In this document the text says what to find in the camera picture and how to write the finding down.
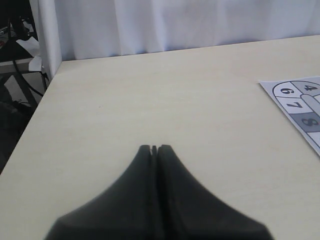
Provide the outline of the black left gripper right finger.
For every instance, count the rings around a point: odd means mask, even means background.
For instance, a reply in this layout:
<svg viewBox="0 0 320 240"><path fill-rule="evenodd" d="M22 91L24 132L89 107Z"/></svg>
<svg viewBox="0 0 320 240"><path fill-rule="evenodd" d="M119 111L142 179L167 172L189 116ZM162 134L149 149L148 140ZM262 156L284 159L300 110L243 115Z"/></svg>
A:
<svg viewBox="0 0 320 240"><path fill-rule="evenodd" d="M158 148L157 189L168 240L271 240L261 222L207 190L170 145Z"/></svg>

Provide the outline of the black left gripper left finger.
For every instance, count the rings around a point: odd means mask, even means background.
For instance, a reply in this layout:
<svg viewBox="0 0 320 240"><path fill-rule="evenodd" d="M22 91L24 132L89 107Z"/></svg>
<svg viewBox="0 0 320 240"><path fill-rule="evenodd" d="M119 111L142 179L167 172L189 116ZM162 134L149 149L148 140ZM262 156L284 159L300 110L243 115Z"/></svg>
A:
<svg viewBox="0 0 320 240"><path fill-rule="evenodd" d="M58 218L48 240L155 240L156 147L142 145L123 174L103 193Z"/></svg>

